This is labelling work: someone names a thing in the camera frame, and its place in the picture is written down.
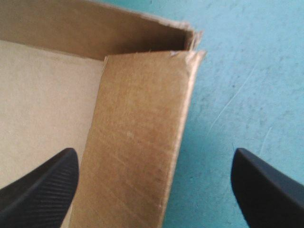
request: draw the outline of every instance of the ribbed black surface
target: ribbed black surface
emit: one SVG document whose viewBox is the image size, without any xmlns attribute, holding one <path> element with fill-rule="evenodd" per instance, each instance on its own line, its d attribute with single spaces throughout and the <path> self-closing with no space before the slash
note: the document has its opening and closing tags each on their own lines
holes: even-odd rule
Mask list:
<svg viewBox="0 0 304 228">
<path fill-rule="evenodd" d="M 77 154 L 67 148 L 0 190 L 0 228 L 59 228 L 77 184 Z"/>
</svg>

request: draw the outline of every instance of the black plastic tip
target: black plastic tip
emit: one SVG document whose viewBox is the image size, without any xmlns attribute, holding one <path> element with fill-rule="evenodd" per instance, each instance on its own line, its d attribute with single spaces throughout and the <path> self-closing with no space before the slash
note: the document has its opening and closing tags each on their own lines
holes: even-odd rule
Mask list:
<svg viewBox="0 0 304 228">
<path fill-rule="evenodd" d="M 231 184 L 251 228 L 304 227 L 304 187 L 246 149 L 236 150 Z"/>
<path fill-rule="evenodd" d="M 78 185 L 78 158 L 66 148 L 0 190 L 1 228 L 59 228 Z"/>
</svg>

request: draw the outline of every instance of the corrugated cardboard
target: corrugated cardboard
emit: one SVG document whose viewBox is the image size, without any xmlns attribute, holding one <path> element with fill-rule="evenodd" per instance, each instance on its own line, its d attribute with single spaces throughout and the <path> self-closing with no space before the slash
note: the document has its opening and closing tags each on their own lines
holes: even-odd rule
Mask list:
<svg viewBox="0 0 304 228">
<path fill-rule="evenodd" d="M 0 39 L 100 60 L 189 49 L 199 36 L 187 23 L 86 0 L 2 0 L 0 7 Z"/>
<path fill-rule="evenodd" d="M 86 0 L 1 1 L 0 187 L 85 148 L 62 227 L 161 227 L 200 36 Z"/>
<path fill-rule="evenodd" d="M 110 56 L 70 228 L 159 228 L 204 52 Z"/>
</svg>

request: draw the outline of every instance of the cardboard side wall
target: cardboard side wall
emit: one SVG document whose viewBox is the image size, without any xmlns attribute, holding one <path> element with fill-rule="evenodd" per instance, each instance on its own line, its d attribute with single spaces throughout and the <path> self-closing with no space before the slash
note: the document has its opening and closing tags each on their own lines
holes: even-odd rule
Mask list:
<svg viewBox="0 0 304 228">
<path fill-rule="evenodd" d="M 106 60 L 70 228 L 160 228 L 204 52 Z"/>
<path fill-rule="evenodd" d="M 2 0 L 0 39 L 103 60 L 190 49 L 189 25 L 87 0 Z"/>
</svg>

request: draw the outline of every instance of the light blue surface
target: light blue surface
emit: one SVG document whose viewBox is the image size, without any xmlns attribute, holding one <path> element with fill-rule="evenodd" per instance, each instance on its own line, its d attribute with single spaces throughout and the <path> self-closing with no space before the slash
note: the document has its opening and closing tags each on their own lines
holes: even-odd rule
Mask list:
<svg viewBox="0 0 304 228">
<path fill-rule="evenodd" d="M 164 228 L 247 227 L 230 187 L 237 147 L 304 184 L 304 1 L 106 2 L 205 31 Z"/>
</svg>

